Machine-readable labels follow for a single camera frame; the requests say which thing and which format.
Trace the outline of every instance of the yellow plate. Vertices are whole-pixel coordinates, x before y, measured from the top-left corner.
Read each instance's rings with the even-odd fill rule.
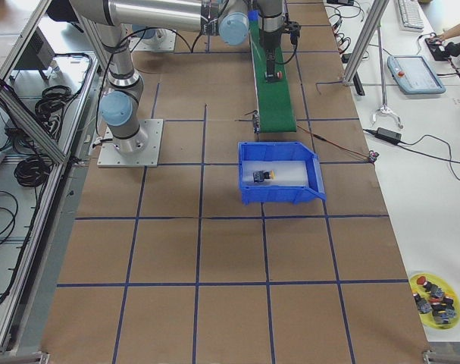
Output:
[[[435,320],[433,320],[432,312],[421,313],[420,314],[421,323],[426,325],[426,326],[428,326],[429,328],[437,328],[439,330],[446,330],[448,328],[453,328],[454,326],[457,325],[457,322],[460,319],[460,303],[458,301],[457,295],[455,294],[455,292],[452,289],[452,287],[450,287],[449,284],[447,282],[445,282],[442,278],[437,277],[436,275],[432,275],[431,273],[422,272],[422,273],[418,273],[418,274],[416,274],[416,275],[414,275],[413,277],[410,278],[411,290],[414,290],[414,291],[418,292],[418,294],[420,294],[420,296],[422,298],[425,298],[426,300],[430,299],[430,294],[425,292],[425,289],[420,284],[417,284],[417,279],[419,279],[419,277],[421,277],[422,275],[427,277],[427,281],[429,281],[429,282],[431,282],[433,284],[436,284],[437,286],[442,288],[442,290],[443,290],[443,292],[445,292],[446,296],[448,296],[450,298],[453,298],[453,300],[454,300],[454,308],[455,308],[455,311],[457,312],[457,317],[452,318],[450,320],[449,324],[438,325],[438,324],[435,323]]]

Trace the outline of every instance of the white keyboard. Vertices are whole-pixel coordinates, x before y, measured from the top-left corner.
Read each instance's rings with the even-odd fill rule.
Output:
[[[419,32],[424,29],[420,16],[420,4],[417,0],[395,0],[398,11],[399,27],[402,30]]]

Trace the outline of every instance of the blue plastic bin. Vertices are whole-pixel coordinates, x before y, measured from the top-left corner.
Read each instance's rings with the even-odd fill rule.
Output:
[[[251,202],[308,202],[316,197],[326,200],[318,156],[299,142],[242,142],[239,151],[239,188],[246,205]],[[308,185],[281,186],[248,184],[243,181],[243,163],[247,161],[304,161]]]

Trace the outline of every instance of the red round object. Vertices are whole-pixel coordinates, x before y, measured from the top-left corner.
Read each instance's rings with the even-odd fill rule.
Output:
[[[418,279],[417,279],[417,284],[420,284],[421,286],[423,286],[423,284],[427,281],[427,277],[425,277],[424,275],[420,276]]]

